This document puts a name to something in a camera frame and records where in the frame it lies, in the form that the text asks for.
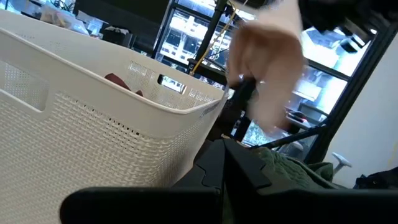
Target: green fabric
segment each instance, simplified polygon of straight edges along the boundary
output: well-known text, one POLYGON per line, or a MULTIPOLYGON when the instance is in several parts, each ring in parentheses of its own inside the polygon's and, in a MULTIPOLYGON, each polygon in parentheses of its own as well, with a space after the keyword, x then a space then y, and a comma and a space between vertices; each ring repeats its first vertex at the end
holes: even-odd
POLYGON ((338 189, 332 184, 333 164, 321 162, 305 165, 268 148, 253 149, 252 153, 266 162, 266 169, 291 180, 299 188, 307 190, 338 189))

